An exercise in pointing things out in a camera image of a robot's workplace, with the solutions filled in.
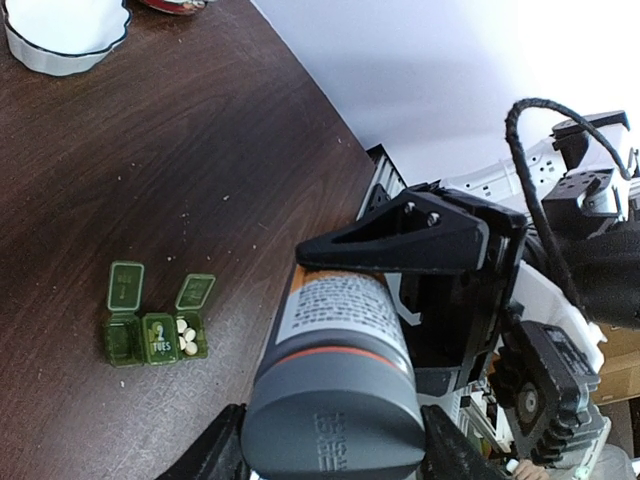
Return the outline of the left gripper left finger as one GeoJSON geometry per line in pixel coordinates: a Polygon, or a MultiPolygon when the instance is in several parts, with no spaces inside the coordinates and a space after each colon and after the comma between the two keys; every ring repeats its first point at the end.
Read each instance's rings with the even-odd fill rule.
{"type": "Polygon", "coordinates": [[[245,404],[227,405],[157,480],[247,479],[248,465],[240,445],[245,414],[245,404]]]}

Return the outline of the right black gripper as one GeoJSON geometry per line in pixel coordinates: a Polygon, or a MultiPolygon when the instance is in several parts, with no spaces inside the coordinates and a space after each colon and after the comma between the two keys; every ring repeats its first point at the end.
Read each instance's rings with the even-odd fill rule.
{"type": "Polygon", "coordinates": [[[420,316],[417,325],[401,321],[417,392],[445,395],[487,373],[527,218],[454,189],[414,190],[348,227],[299,243],[295,256],[316,270],[403,273],[400,302],[420,316]]]}

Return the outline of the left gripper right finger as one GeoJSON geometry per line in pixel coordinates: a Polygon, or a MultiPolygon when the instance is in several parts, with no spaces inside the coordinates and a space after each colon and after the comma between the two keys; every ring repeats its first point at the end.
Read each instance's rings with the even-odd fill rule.
{"type": "Polygon", "coordinates": [[[424,405],[426,451],[420,479],[499,480],[507,475],[475,449],[438,405],[424,405]]]}

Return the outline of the grey lid pill bottle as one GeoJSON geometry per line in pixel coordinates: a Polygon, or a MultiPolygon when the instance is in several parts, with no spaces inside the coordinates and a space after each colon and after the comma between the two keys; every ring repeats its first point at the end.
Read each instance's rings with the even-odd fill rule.
{"type": "Polygon", "coordinates": [[[264,479],[405,479],[425,439],[385,279],[296,267],[242,425],[246,463],[264,479]]]}

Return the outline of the green weekly pill organizer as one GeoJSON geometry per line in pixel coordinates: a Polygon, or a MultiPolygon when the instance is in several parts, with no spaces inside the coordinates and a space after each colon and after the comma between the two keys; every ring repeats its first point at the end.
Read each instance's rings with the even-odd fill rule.
{"type": "Polygon", "coordinates": [[[145,267],[115,261],[109,270],[104,326],[108,362],[114,367],[162,366],[204,359],[209,348],[202,311],[216,283],[212,274],[190,273],[172,313],[140,313],[145,267]]]}

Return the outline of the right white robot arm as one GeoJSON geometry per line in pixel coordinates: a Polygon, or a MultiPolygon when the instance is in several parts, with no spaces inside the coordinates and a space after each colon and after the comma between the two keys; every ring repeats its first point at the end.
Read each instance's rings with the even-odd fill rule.
{"type": "Polygon", "coordinates": [[[639,155],[622,111],[569,119],[514,161],[408,187],[380,181],[352,225],[297,247],[277,334],[366,334],[420,392],[482,379],[507,325],[561,327],[594,368],[595,322],[639,325],[639,155]]]}

